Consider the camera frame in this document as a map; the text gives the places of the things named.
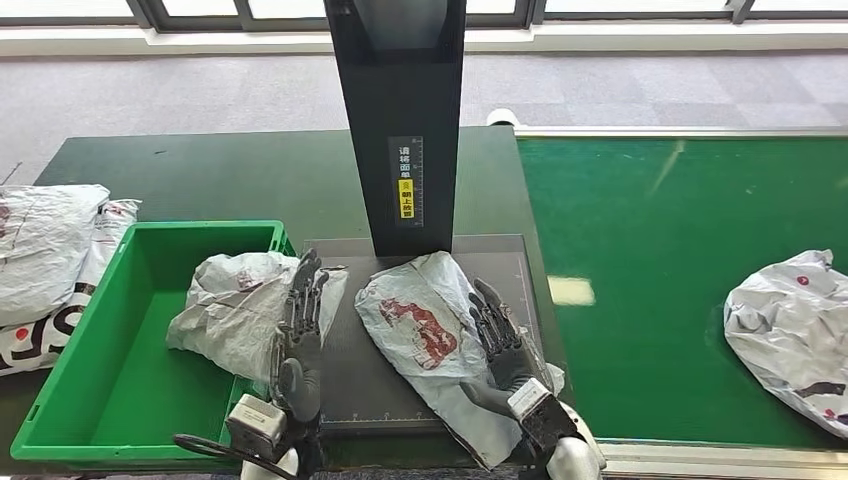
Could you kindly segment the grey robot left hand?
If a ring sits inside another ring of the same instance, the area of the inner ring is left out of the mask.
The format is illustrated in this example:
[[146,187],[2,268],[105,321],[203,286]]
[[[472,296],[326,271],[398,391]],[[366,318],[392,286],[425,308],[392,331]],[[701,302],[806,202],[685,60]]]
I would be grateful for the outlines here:
[[320,307],[329,274],[317,252],[300,259],[276,325],[270,389],[273,402],[290,418],[309,423],[319,414],[321,379]]

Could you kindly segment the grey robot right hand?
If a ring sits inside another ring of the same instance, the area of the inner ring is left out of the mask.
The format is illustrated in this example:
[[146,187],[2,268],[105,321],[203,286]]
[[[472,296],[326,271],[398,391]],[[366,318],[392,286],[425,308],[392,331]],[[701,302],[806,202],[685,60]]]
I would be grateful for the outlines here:
[[520,335],[511,308],[491,285],[475,278],[468,298],[472,303],[469,314],[476,325],[493,382],[463,381],[460,387],[476,406],[514,418],[508,400],[531,379],[541,381],[546,372],[534,358],[529,341]]

